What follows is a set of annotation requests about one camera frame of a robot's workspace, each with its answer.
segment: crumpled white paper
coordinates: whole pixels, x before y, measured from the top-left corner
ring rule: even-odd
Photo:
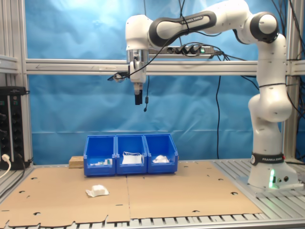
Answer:
[[[90,197],[109,195],[109,191],[103,185],[93,185],[91,190],[86,190]]]
[[[152,160],[154,163],[170,163],[166,156],[159,155],[156,159]]]

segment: cardboard sheet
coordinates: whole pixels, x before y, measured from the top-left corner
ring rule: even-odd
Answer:
[[[108,196],[85,190],[104,185]],[[0,228],[63,227],[130,219],[261,213],[210,162],[181,162],[175,175],[86,178],[83,169],[35,169],[0,205]]]
[[[91,198],[85,190],[104,185],[110,194]],[[37,168],[0,205],[0,228],[67,226],[129,221],[126,177],[85,178],[83,169]]]
[[[132,219],[261,213],[210,162],[181,162],[175,175],[128,176],[127,182]]]

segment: green light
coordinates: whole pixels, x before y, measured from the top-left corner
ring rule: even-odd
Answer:
[[[271,172],[270,172],[270,179],[269,179],[269,187],[272,188],[273,186],[273,177],[274,177],[274,174],[275,174],[275,170],[272,169]]]

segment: wooden block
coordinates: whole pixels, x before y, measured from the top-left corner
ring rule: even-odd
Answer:
[[[73,156],[69,161],[69,168],[84,168],[84,157]]]

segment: blue bin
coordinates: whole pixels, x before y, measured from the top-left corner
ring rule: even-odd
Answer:
[[[123,152],[142,154],[141,164],[123,165]],[[147,153],[143,135],[116,136],[116,173],[143,174],[147,173]]]
[[[178,170],[178,152],[170,134],[144,135],[147,155],[148,173],[174,173]],[[154,163],[157,156],[166,156],[169,163]]]
[[[90,165],[112,159],[112,165]],[[86,176],[115,175],[115,136],[88,136],[84,151],[84,174]]]

